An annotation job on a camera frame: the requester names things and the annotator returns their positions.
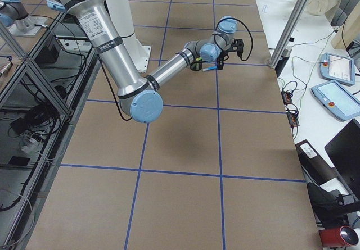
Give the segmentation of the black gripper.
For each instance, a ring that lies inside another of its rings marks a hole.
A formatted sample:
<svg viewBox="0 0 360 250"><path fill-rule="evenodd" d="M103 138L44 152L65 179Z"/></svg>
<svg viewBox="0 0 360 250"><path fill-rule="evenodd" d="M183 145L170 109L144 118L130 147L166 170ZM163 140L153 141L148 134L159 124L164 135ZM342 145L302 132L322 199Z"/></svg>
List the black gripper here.
<svg viewBox="0 0 360 250"><path fill-rule="evenodd" d="M217 59L217 70L223 70L224 61L229 59L229 50L221 50L221 53Z"/></svg>

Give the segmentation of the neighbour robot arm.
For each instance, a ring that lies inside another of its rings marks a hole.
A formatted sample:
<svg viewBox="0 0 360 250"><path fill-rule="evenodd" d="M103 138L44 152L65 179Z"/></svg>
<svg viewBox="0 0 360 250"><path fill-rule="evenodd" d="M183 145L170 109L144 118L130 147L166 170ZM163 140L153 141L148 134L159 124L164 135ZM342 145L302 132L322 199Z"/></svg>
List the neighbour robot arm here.
<svg viewBox="0 0 360 250"><path fill-rule="evenodd" d="M16 21L23 20L29 16L27 10L20 0L1 0L1 23L12 26Z"/></svg>

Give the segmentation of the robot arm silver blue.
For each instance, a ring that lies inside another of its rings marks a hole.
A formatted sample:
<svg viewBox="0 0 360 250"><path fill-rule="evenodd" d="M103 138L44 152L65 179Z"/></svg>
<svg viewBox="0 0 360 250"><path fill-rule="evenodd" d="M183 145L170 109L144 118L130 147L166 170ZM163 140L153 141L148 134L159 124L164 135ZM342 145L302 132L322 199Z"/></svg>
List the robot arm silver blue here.
<svg viewBox="0 0 360 250"><path fill-rule="evenodd" d="M151 123L163 110L160 86L190 66L195 59L210 63L231 51L237 21L223 17L209 39L191 41L165 64L142 77L104 6L105 0L47 0L49 8L75 16L92 47L118 87L122 111L134 121Z"/></svg>

